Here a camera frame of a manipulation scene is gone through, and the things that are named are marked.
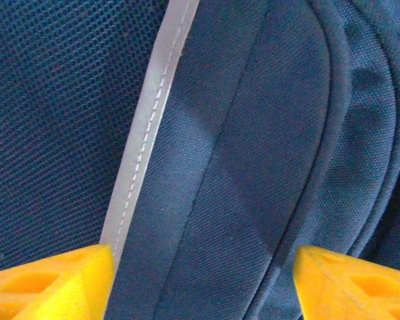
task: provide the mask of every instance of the navy mesh panel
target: navy mesh panel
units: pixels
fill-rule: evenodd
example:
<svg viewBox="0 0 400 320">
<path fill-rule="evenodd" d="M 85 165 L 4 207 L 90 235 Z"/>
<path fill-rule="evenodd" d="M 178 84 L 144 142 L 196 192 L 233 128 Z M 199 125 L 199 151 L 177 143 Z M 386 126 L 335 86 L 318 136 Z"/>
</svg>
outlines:
<svg viewBox="0 0 400 320">
<path fill-rule="evenodd" d="M 0 269 L 98 242 L 166 5 L 0 1 Z"/>
</svg>

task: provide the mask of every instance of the white stitching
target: white stitching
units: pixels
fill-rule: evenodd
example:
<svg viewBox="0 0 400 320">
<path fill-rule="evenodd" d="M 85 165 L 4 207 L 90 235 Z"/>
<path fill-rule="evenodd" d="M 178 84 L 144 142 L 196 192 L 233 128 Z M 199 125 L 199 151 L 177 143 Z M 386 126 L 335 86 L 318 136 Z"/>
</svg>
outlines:
<svg viewBox="0 0 400 320">
<path fill-rule="evenodd" d="M 165 76 L 167 74 L 167 70 L 169 68 L 169 64 L 170 64 L 170 62 L 172 60 L 173 50 L 175 50 L 176 42 L 178 40 L 179 35 L 181 34 L 181 29 L 182 29 L 182 26 L 184 24 L 185 16 L 187 15 L 189 5 L 190 5 L 190 2 L 187 3 L 187 7 L 185 8 L 185 12 L 184 12 L 184 14 L 182 16 L 182 19 L 181 19 L 181 24 L 179 25 L 178 30 L 176 31 L 176 35 L 175 35 L 175 38 L 174 38 L 173 43 L 172 43 L 172 48 L 171 48 L 171 51 L 169 53 L 169 57 L 167 58 L 167 63 L 166 63 L 165 69 L 163 70 L 163 75 L 161 76 L 160 85 L 159 85 L 159 88 L 157 89 L 157 95 L 155 96 L 155 99 L 154 99 L 153 110 L 151 111 L 151 115 L 150 115 L 150 118 L 148 120 L 147 130 L 145 131 L 144 140 L 142 141 L 141 151 L 138 154 L 138 159 L 137 159 L 137 163 L 136 163 L 136 166 L 135 166 L 135 172 L 133 174 L 132 183 L 131 183 L 131 186 L 129 188 L 129 194 L 127 195 L 126 202 L 125 202 L 125 208 L 124 208 L 123 213 L 121 215 L 119 230 L 117 232 L 117 236 L 116 236 L 115 242 L 114 242 L 113 257 L 114 257 L 114 254 L 115 254 L 115 250 L 117 248 L 117 244 L 119 243 L 119 236 L 121 234 L 121 228 L 123 227 L 123 223 L 124 223 L 125 216 L 126 216 L 126 210 L 127 210 L 127 207 L 129 206 L 129 201 L 130 201 L 130 199 L 132 197 L 133 188 L 135 186 L 136 178 L 138 176 L 139 166 L 141 164 L 142 156 L 143 156 L 144 151 L 145 151 L 145 146 L 146 146 L 147 141 L 148 141 L 149 131 L 151 129 L 151 124 L 154 121 L 155 114 L 156 114 L 156 111 L 157 111 L 157 107 L 159 105 L 159 98 L 161 96 L 163 84 L 165 82 Z"/>
</svg>

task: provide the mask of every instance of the padded panel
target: padded panel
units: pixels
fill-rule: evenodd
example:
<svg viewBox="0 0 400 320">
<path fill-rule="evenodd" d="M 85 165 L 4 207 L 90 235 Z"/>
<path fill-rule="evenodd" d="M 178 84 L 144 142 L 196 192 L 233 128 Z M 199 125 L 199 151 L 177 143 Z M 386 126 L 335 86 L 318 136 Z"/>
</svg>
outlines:
<svg viewBox="0 0 400 320">
<path fill-rule="evenodd" d="M 324 34 L 309 6 L 272 2 L 154 319 L 243 317 L 312 168 L 329 76 Z"/>
<path fill-rule="evenodd" d="M 376 225 L 368 220 L 382 216 L 400 170 L 400 95 L 395 90 L 400 63 L 388 58 L 389 51 L 399 57 L 400 47 L 383 43 L 350 2 L 335 5 L 351 48 L 351 102 L 325 181 L 279 277 L 264 290 L 259 319 L 299 317 L 291 274 L 296 248 L 316 245 L 346 253 L 358 236 L 370 237 Z M 378 201 L 384 204 L 379 207 Z M 364 245 L 358 243 L 357 249 Z"/>
</svg>

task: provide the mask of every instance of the yellow triangular block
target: yellow triangular block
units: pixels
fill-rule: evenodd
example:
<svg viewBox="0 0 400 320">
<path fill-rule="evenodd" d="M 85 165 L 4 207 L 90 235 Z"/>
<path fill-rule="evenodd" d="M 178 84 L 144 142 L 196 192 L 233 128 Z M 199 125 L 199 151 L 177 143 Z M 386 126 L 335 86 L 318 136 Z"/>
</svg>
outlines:
<svg viewBox="0 0 400 320">
<path fill-rule="evenodd" d="M 0 271 L 0 320 L 102 319 L 113 273 L 106 245 Z"/>
<path fill-rule="evenodd" d="M 316 247 L 293 269 L 304 320 L 400 320 L 400 271 Z"/>
</svg>

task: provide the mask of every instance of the yellow foam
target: yellow foam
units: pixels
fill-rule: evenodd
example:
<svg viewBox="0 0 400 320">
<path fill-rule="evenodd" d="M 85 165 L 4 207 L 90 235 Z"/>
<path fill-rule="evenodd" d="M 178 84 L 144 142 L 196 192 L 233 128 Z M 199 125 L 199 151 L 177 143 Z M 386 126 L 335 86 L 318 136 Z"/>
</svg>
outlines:
<svg viewBox="0 0 400 320">
<path fill-rule="evenodd" d="M 102 319 L 113 273 L 106 245 L 0 271 L 0 320 Z"/>
<path fill-rule="evenodd" d="M 304 320 L 400 320 L 400 271 L 316 247 L 293 268 Z"/>
</svg>

